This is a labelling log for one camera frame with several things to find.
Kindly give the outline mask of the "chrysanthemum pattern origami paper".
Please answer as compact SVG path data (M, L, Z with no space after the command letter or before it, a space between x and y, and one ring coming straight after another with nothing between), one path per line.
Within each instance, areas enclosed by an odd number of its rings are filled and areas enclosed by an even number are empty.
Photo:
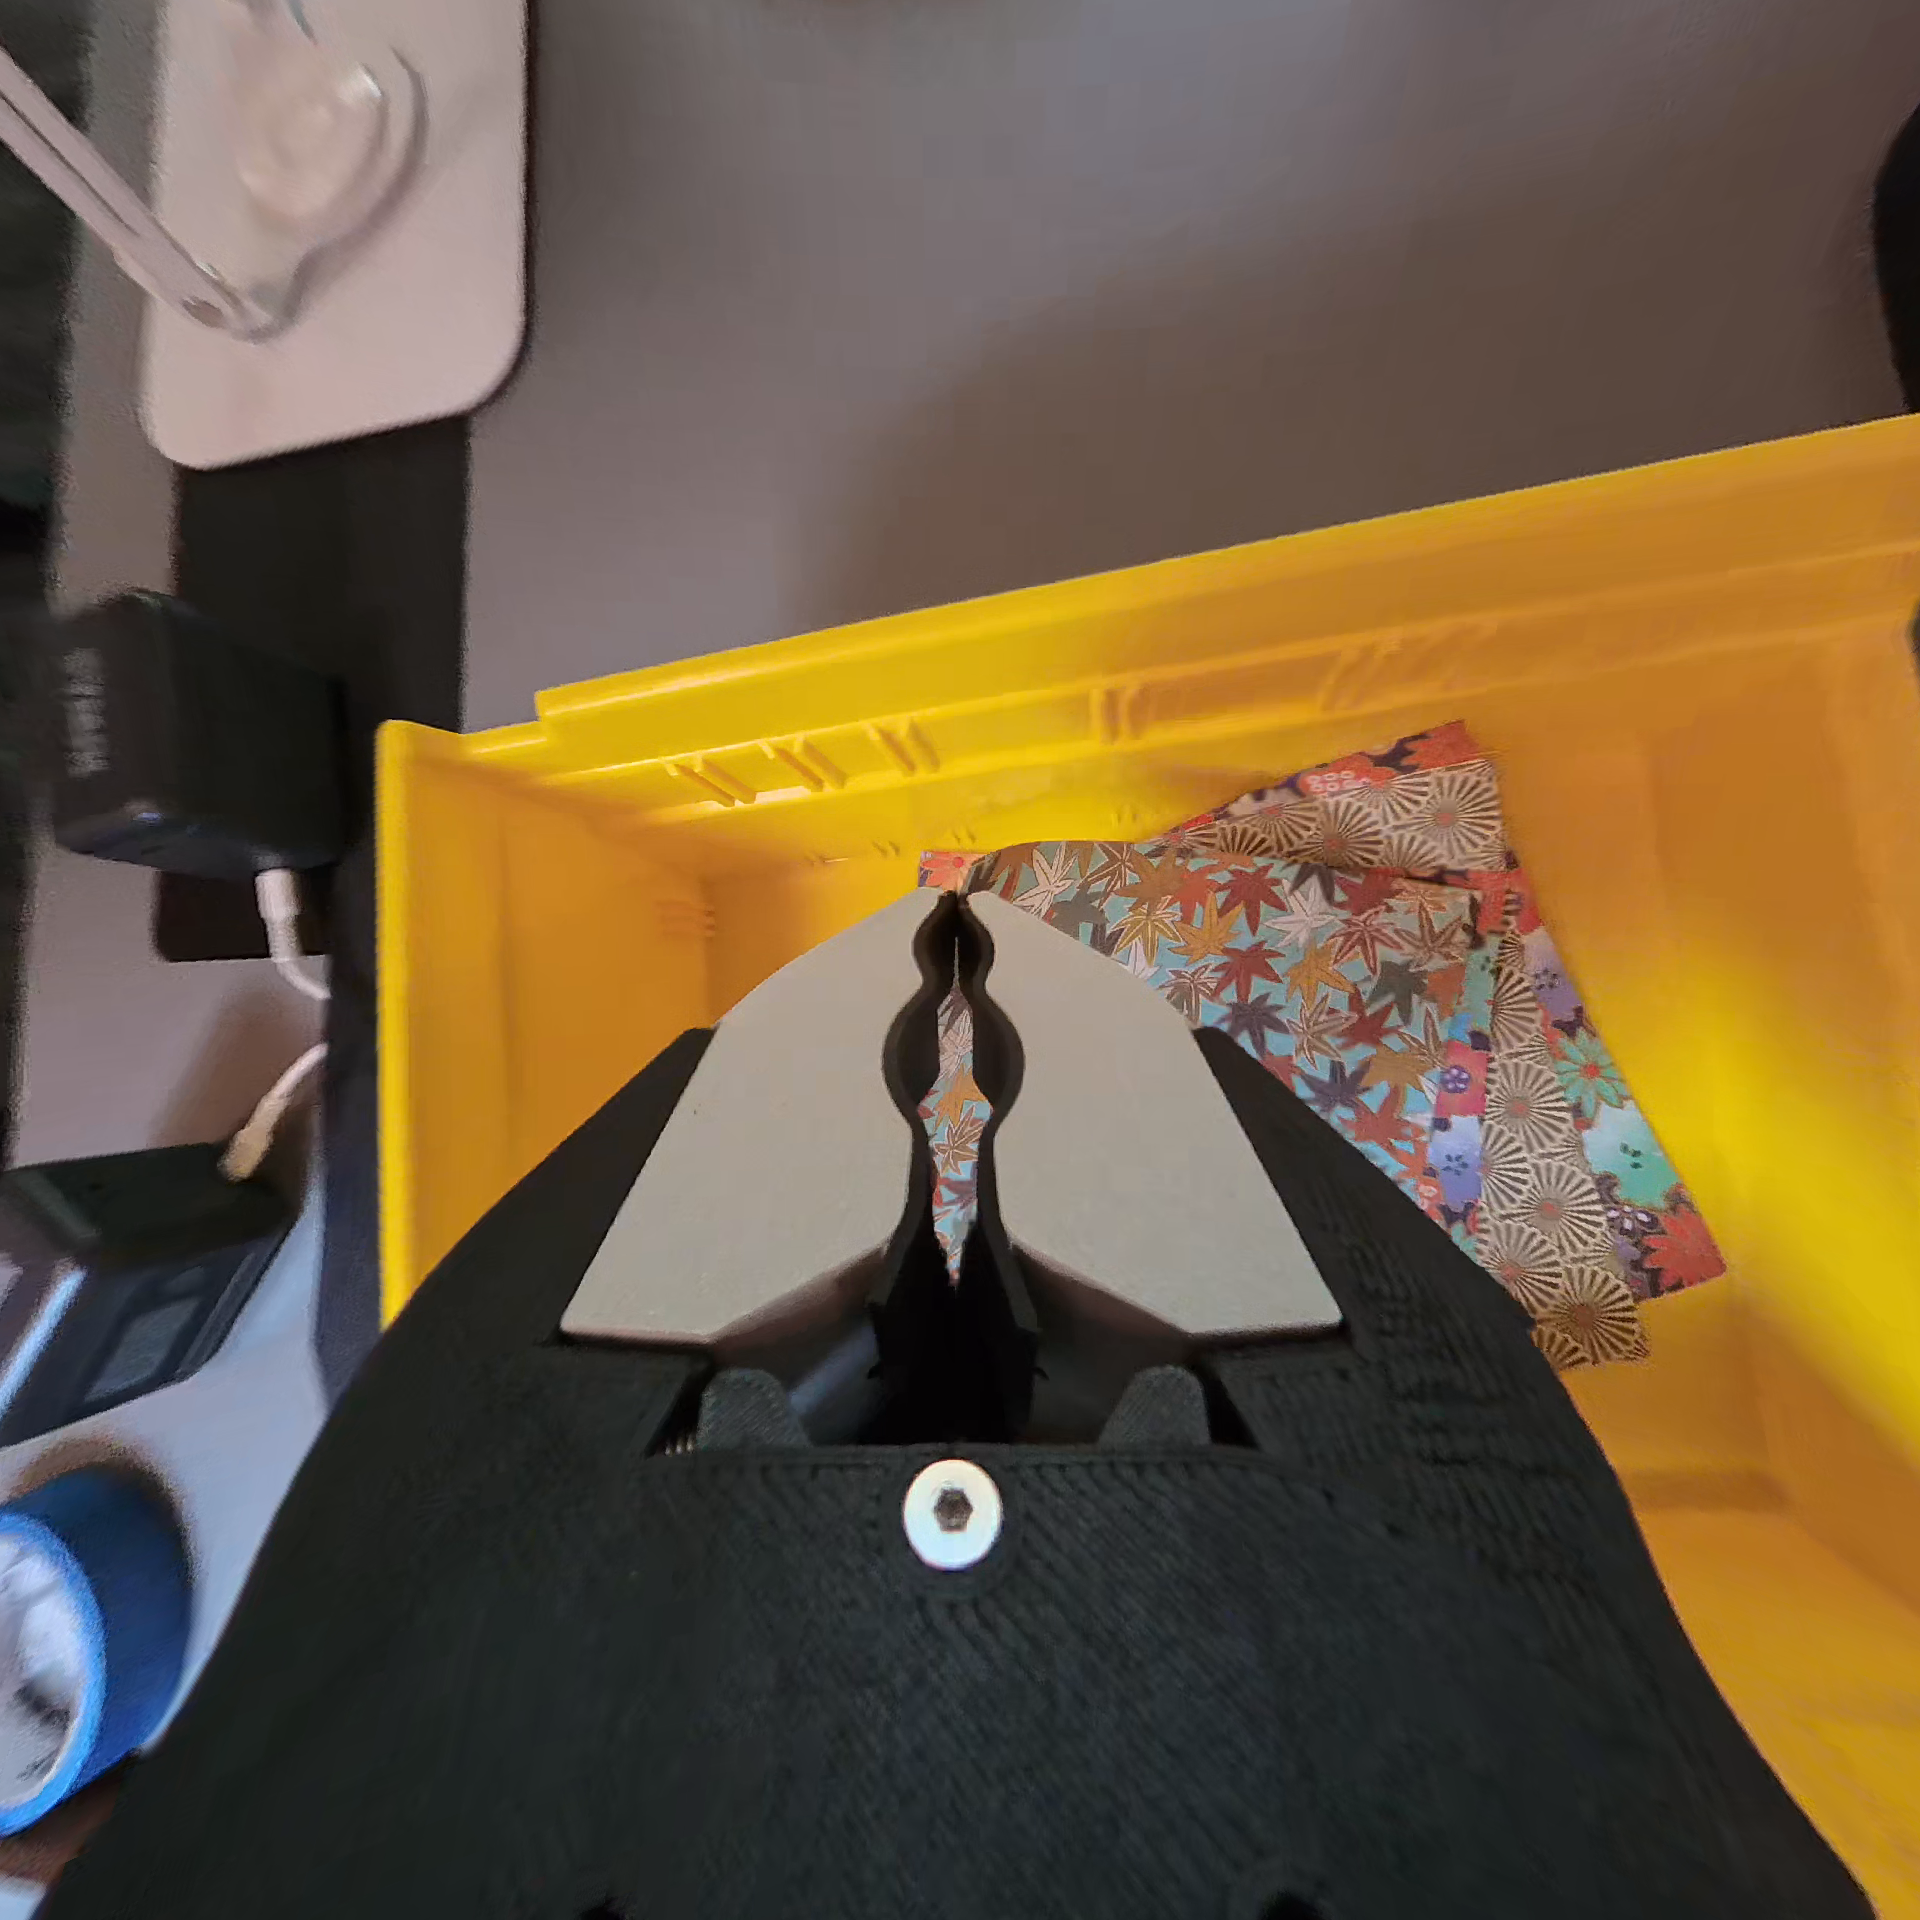
M1474 1257L1556 1370L1649 1355L1643 1306L1727 1262L1654 1133L1510 843L1492 761L1458 722L1353 753L1180 826L1252 822L1281 853L1468 892L1495 942Z

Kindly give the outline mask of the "white flat base plate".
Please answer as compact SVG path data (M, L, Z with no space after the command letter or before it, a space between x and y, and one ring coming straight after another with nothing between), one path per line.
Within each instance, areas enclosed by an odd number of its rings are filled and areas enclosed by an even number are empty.
M140 413L224 469L466 416L526 328L530 5L163 5L153 209L242 298L152 301Z

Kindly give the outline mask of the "blue tape roll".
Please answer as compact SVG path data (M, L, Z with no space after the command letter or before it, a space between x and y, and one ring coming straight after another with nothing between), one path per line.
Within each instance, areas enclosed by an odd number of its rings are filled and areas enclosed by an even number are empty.
M2 1509L2 1835L153 1740L186 1666L195 1594L174 1509L82 1467Z

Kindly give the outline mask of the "black electronic device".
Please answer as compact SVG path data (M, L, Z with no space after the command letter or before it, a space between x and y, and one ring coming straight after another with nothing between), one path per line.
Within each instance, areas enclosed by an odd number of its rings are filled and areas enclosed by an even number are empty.
M270 1270L297 1205L232 1180L217 1142L2 1177L2 1445L198 1373Z

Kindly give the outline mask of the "yellow box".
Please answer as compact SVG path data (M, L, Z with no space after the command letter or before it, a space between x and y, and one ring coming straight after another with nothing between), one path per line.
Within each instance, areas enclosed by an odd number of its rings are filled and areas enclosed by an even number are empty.
M1582 1370L1666 1586L1881 1915L1916 1915L1916 421L1724 450L390 722L380 1317L681 1028L923 853L1140 842L1416 749L1495 810L1649 1355Z

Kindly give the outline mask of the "black power adapter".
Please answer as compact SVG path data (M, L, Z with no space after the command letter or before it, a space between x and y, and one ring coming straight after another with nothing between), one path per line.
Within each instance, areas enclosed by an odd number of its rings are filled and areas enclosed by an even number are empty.
M334 676L155 592L42 643L63 851L153 873L311 873L346 851L346 697Z

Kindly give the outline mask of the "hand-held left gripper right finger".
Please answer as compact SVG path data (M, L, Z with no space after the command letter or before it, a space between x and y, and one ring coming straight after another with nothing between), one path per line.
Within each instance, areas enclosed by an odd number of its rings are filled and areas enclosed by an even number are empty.
M992 1115L977 1220L1122 1321L1201 1345L1339 1328L1196 1028L1020 906L979 894L967 916L974 1078Z

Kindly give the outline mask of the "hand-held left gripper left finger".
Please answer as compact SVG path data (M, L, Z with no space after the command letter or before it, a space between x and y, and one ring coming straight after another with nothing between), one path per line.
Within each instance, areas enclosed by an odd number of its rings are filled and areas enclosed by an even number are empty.
M928 1152L956 908L903 896L719 1020L564 1334L722 1350L804 1323L889 1248Z

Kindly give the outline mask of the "black mat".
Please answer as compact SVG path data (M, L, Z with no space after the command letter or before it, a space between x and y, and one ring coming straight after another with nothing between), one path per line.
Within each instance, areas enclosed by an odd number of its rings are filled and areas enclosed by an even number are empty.
M471 421L441 419L226 469L176 469L176 592L226 635L334 682L346 853L308 932L375 971L378 729L465 718Z

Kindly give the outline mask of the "clear plastic rod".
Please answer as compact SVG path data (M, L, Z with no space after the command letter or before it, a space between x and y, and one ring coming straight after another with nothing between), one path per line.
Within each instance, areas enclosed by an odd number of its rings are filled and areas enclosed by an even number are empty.
M107 248L122 274L163 307L242 342L263 342L290 328L286 294L252 292L176 241L10 53L2 53L2 140Z

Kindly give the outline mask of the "maple leaf origami paper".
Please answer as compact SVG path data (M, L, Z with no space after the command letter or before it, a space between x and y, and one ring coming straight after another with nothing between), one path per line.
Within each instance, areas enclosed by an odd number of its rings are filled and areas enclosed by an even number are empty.
M998 896L1113 960L1478 1252L1497 956L1468 892L1286 856L1258 822L928 851L920 882Z

